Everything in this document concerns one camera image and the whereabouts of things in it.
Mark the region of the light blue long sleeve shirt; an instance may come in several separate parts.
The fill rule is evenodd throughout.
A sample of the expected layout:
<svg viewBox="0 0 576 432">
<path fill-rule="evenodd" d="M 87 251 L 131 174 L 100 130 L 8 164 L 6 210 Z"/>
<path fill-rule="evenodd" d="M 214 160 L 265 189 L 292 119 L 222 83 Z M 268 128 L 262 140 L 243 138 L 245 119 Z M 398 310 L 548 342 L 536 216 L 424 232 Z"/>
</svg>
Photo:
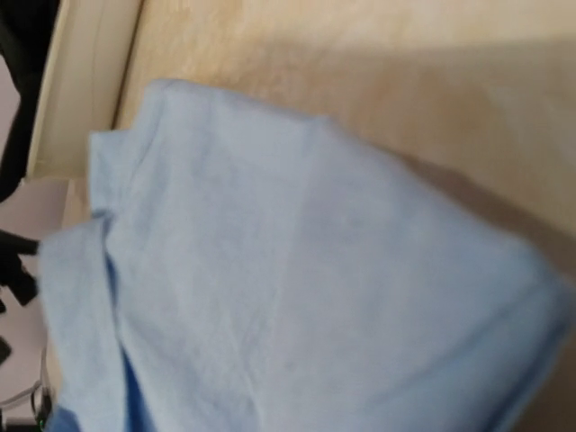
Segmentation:
<svg viewBox="0 0 576 432">
<path fill-rule="evenodd" d="M 507 431 L 571 328 L 539 253 L 328 119 L 158 80 L 89 149 L 50 431 Z"/>
</svg>

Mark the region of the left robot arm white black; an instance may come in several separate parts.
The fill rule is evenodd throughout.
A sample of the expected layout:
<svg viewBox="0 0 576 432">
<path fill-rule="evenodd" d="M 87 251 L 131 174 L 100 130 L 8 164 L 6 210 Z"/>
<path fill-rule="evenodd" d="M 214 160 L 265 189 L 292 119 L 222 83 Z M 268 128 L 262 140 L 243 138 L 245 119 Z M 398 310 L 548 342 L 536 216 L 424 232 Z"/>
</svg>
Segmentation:
<svg viewBox="0 0 576 432">
<path fill-rule="evenodd" d="M 20 306 L 28 306 L 38 295 L 37 282 L 21 256 L 35 257 L 40 242 L 1 230 L 1 287 L 7 288 Z"/>
</svg>

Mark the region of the white plastic laundry basket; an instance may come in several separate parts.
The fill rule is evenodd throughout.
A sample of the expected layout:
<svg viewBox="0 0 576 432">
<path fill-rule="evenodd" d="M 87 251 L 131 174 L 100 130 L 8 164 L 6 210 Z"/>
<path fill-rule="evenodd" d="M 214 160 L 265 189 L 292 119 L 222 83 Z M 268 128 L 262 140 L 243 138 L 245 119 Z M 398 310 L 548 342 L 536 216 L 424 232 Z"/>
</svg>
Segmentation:
<svg viewBox="0 0 576 432">
<path fill-rule="evenodd" d="M 26 167 L 29 180 L 85 175 L 89 135 L 112 128 L 142 3 L 59 5 Z"/>
</svg>

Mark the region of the black garment in basket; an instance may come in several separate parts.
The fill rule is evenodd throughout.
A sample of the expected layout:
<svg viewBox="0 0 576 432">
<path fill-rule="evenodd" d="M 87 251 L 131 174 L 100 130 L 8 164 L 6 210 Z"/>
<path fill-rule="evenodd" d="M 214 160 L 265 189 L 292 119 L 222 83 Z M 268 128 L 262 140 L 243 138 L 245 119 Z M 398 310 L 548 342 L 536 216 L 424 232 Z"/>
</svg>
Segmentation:
<svg viewBox="0 0 576 432">
<path fill-rule="evenodd" d="M 51 37 L 59 11 L 52 0 L 1 3 L 1 56 L 20 101 L 1 158 L 1 200 L 26 173 L 32 130 Z"/>
</svg>

